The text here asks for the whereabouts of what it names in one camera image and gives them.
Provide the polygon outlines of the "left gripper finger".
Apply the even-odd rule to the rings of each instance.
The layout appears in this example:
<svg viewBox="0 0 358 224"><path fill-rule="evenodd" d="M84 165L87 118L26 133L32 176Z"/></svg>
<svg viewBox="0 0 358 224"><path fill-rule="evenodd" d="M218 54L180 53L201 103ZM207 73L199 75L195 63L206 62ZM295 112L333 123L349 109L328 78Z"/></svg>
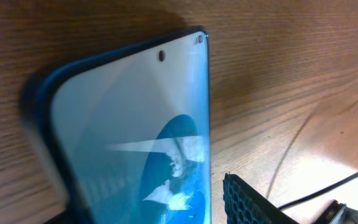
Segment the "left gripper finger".
<svg viewBox="0 0 358 224"><path fill-rule="evenodd" d="M236 174L225 174L223 190L228 224L297 224Z"/></svg>

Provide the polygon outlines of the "blue Galaxy smartphone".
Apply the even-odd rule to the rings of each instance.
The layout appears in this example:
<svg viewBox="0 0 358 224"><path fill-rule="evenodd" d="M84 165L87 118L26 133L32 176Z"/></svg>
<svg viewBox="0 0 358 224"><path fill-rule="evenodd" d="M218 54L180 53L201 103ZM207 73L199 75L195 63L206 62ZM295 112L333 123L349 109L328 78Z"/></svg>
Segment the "blue Galaxy smartphone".
<svg viewBox="0 0 358 224"><path fill-rule="evenodd" d="M19 108L64 205L51 223L211 222L204 27L44 68Z"/></svg>

